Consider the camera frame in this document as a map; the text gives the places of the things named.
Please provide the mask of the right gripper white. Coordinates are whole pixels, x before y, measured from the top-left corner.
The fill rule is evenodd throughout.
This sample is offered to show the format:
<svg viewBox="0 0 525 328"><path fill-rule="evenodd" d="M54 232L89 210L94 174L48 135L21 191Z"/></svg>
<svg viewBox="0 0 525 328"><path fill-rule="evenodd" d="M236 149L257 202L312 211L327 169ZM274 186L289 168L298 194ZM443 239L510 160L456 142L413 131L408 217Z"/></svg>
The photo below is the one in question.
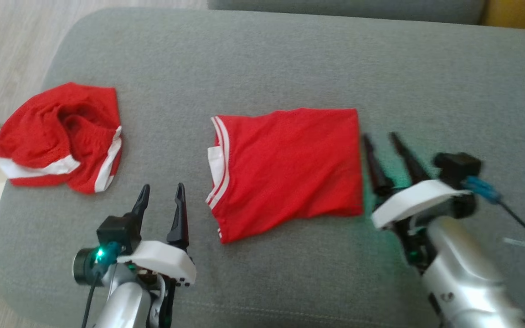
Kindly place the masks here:
<svg viewBox="0 0 525 328"><path fill-rule="evenodd" d="M436 207L452 197L472 194L469 190L454 189L443 181L431 180L431 176L400 139L400 135L396 132L391 132L389 133L389 138L397 155L403 161L412 186L392 195L394 183L385 174L376 156L371 138L367 133L363 134L362 141L366 154L371 191L377 197L390 197L392 195L371 214L371 221L377 230L386 229L394 222Z"/></svg>

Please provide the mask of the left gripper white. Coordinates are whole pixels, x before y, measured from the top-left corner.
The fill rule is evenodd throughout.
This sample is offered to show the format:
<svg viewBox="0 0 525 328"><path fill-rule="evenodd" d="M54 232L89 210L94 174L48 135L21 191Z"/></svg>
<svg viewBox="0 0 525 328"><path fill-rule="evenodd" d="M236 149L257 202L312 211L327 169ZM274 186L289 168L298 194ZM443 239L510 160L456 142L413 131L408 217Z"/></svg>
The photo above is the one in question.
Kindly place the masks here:
<svg viewBox="0 0 525 328"><path fill-rule="evenodd" d="M141 228L144 212L149 204L150 185L145 184L133 205L131 215ZM141 268L158 272L178 280L183 285L196 282L197 270L194 262L186 253L189 246L187 200L183 183L177 185L174 202L176 205L173 223L167 233L166 243L143 240L131 255L120 255L117 263L131 262Z"/></svg>

